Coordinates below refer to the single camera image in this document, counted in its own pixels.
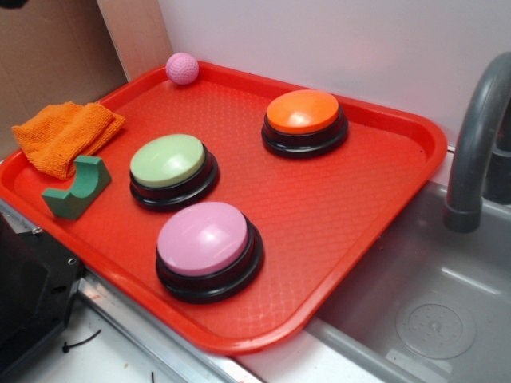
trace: cardboard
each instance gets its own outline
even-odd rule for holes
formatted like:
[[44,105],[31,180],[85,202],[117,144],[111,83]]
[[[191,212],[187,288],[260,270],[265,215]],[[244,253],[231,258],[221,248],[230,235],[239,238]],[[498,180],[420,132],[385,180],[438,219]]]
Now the cardboard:
[[157,0],[97,0],[128,81],[172,55]]
[[101,11],[90,0],[0,8],[0,159],[11,127],[50,104],[97,101],[126,82]]

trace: orange towel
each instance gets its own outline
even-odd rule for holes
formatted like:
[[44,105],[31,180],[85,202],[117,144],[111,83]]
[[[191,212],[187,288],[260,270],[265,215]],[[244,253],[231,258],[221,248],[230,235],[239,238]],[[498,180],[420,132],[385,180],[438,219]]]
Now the orange towel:
[[122,127],[125,118],[103,105],[66,102],[48,105],[13,134],[30,163],[40,172],[67,180],[76,157],[91,156]]

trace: sink basin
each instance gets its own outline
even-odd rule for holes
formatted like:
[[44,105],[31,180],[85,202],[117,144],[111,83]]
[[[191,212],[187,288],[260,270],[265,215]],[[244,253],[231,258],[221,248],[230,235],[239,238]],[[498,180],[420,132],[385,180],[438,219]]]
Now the sink basin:
[[428,183],[316,317],[401,381],[511,381],[511,210],[485,201],[480,228],[458,234],[445,195]]

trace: black cable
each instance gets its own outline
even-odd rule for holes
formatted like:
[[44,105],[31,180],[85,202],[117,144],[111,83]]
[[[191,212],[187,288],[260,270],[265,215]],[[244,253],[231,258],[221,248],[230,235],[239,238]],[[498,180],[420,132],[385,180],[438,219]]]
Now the black cable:
[[64,342],[64,345],[62,346],[62,352],[64,353],[68,353],[69,350],[72,348],[72,347],[76,347],[78,345],[83,345],[89,341],[92,341],[97,335],[99,335],[99,333],[101,332],[101,330],[98,330],[95,334],[93,334],[91,337],[85,339],[84,341],[81,341],[81,342],[78,342],[78,343],[75,343],[74,345],[67,345],[67,342]]

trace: green foam block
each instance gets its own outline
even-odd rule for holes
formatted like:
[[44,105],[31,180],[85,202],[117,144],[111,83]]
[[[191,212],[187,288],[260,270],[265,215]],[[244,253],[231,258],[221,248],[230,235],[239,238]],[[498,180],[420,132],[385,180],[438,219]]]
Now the green foam block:
[[100,157],[78,156],[74,163],[77,173],[71,188],[47,188],[42,193],[46,205],[57,217],[78,219],[112,180]]

